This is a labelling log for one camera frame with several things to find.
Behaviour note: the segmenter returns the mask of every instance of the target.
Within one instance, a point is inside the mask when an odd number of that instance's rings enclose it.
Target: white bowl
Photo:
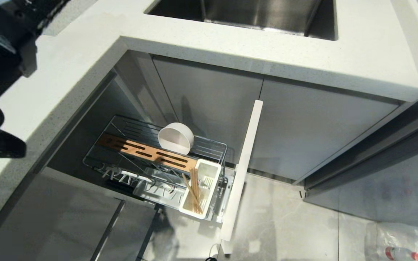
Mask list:
[[[157,140],[163,149],[187,155],[193,146],[194,135],[185,124],[174,122],[159,131]]]

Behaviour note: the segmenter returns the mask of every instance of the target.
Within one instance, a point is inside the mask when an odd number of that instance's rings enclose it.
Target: red bottle cap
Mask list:
[[[388,246],[387,248],[385,248],[386,257],[388,257],[389,260],[394,260],[393,256],[391,255],[392,249],[393,248],[391,246]]]
[[[412,253],[411,257],[413,258],[413,260],[418,261],[418,253]]]

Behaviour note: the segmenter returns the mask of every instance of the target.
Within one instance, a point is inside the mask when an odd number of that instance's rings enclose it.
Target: kitchen sink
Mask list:
[[[157,0],[146,13],[324,40],[338,38],[334,0]]]

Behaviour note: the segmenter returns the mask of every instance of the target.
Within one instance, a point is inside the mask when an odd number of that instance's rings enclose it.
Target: open cabinet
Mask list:
[[[118,199],[179,209],[187,190],[181,175],[188,172],[161,165],[100,144],[112,135],[159,149],[157,134],[177,122],[172,105],[149,54],[127,52],[82,106],[81,115],[67,131],[43,174],[71,185],[102,192]],[[189,155],[221,166],[216,189],[204,220],[221,223],[221,239],[229,241],[237,216],[244,179],[254,143],[262,102],[248,111],[249,124],[238,130],[245,135],[235,172],[225,172],[227,145],[195,136]]]

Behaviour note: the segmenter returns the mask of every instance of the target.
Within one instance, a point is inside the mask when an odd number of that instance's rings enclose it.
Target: wooden cutting board holder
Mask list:
[[[192,167],[196,166],[197,162],[196,159],[168,152],[167,150],[157,149],[149,145],[141,144],[139,142],[134,142],[107,133],[103,133],[101,137],[99,137],[96,144],[188,173]]]

